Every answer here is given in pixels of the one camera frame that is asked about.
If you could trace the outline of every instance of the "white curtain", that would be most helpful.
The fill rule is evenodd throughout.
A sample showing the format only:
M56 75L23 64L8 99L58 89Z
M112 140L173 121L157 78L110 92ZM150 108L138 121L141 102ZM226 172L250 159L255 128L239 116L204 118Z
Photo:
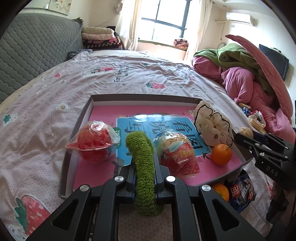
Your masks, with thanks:
M209 23L212 5L213 2L211 0L200 0L199 2L196 14L196 16L199 17L197 21L198 24L195 24L195 27L188 29L193 33L193 36L188 39L189 45L184 58L186 62L191 62L194 53L198 51L198 47Z
M126 50L136 50L138 44L138 25L142 0L124 0L116 25L122 44Z

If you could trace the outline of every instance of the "orange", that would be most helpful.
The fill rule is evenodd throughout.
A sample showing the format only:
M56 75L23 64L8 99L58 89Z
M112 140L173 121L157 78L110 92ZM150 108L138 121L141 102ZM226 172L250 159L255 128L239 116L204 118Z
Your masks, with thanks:
M229 191L226 186L221 183L216 183L212 188L226 201L229 201Z
M212 149L211 159L217 165L226 165L232 156L231 148L225 144L218 144Z

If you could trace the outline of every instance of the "green fuzzy object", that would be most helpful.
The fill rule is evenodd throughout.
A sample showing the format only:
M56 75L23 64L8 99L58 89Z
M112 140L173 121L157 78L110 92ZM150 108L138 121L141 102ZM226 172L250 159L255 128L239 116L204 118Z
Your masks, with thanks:
M163 207L155 202L153 146L142 131L135 131L126 137L126 146L133 155L136 167L135 207L143 216L155 216Z

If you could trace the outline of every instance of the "ceiling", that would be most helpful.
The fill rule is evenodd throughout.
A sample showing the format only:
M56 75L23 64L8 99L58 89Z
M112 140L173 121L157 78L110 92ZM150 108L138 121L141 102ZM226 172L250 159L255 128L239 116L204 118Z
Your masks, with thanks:
M212 0L215 6L221 10L240 9L259 12L268 16L276 17L274 12L261 0Z

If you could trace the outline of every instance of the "window sill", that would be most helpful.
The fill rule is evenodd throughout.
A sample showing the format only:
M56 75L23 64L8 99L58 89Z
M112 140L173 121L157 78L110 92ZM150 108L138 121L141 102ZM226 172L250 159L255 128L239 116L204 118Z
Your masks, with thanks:
M149 43L149 44L154 44L154 45L161 45L161 46L165 46L165 47L171 47L171 48L175 48L175 49L179 49L179 50L183 50L183 51L186 51L187 49L181 49L181 48L178 48L176 46L173 46L173 45L168 45L168 44L162 44L162 43L157 43L157 42L152 42L152 41L146 41L146 40L138 40L138 42L140 43Z

